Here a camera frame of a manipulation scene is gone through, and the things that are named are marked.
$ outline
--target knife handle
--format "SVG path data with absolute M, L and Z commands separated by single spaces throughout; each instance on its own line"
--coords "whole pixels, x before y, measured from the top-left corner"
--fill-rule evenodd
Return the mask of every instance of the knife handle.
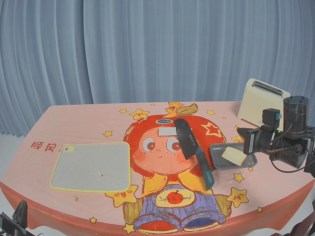
M 213 178 L 212 170 L 206 157 L 206 153 L 204 153 L 200 147 L 197 148 L 196 157 L 201 169 L 204 183 L 206 185 L 206 190 L 210 190 L 215 184 L 215 180 Z

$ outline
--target curtain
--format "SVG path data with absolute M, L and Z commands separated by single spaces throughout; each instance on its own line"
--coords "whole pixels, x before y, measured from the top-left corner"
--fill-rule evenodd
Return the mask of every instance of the curtain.
M 0 132 L 52 105 L 241 101 L 255 78 L 309 98 L 315 0 L 0 0 Z

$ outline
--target table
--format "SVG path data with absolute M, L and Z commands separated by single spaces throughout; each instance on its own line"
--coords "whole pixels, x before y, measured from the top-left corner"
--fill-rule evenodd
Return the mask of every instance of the table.
M 312 189 L 310 174 L 278 172 L 268 156 L 256 153 L 258 164 L 252 168 L 213 171 L 215 185 L 207 192 L 194 159 L 184 161 L 176 141 L 169 144 L 167 137 L 158 136 L 158 127 L 172 127 L 173 120 L 185 118 L 209 157 L 212 143 L 241 142 L 235 125 L 253 127 L 237 119 L 239 106 L 240 102 L 52 106 L 16 152 L 1 190 L 14 209 L 22 199 L 28 203 L 30 229 L 49 226 L 67 235 L 237 236 L 261 228 L 281 230 Z M 121 141 L 130 144 L 133 170 L 128 191 L 81 193 L 50 186 L 62 145 Z M 168 199 L 177 192 L 183 198 Z

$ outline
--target toaster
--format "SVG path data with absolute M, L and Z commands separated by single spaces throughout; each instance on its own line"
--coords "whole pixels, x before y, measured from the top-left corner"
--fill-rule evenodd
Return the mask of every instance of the toaster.
M 246 83 L 242 103 L 238 111 L 238 119 L 262 126 L 262 111 L 267 108 L 279 109 L 283 116 L 283 99 L 291 95 L 265 82 L 250 79 Z M 280 119 L 279 130 L 283 131 L 283 118 Z

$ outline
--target cutting board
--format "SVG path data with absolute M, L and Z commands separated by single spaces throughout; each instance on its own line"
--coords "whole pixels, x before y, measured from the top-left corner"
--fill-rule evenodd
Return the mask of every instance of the cutting board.
M 126 142 L 62 146 L 50 185 L 54 189 L 119 193 L 130 187 L 130 148 Z

